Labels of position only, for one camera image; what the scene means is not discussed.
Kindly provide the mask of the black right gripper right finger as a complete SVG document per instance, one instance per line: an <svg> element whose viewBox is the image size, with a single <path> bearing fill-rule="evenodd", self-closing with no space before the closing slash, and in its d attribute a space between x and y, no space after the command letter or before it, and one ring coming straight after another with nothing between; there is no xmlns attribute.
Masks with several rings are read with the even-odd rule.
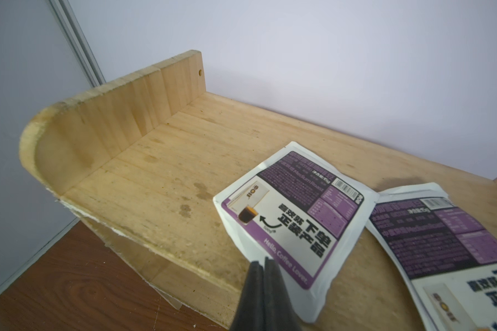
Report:
<svg viewBox="0 0 497 331"><path fill-rule="evenodd" d="M264 267L264 307L266 330L301 331L280 266L269 258Z"/></svg>

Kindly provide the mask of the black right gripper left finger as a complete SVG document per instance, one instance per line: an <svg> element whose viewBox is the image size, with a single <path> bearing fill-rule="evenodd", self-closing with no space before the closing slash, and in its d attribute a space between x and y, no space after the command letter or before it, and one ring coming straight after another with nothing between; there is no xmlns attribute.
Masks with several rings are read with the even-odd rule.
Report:
<svg viewBox="0 0 497 331"><path fill-rule="evenodd" d="M265 330L264 269L251 262L230 331Z"/></svg>

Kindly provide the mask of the purple coffee bag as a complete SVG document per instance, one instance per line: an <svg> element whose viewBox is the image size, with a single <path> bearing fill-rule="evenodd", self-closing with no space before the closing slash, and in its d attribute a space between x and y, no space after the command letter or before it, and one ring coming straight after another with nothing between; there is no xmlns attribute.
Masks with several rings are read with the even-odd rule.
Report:
<svg viewBox="0 0 497 331"><path fill-rule="evenodd" d="M368 186L291 142L213 203L248 260L279 263L295 313L312 324L378 199Z"/></svg>
<svg viewBox="0 0 497 331"><path fill-rule="evenodd" d="M426 330L497 330L497 238L438 184L382 191L367 229Z"/></svg>

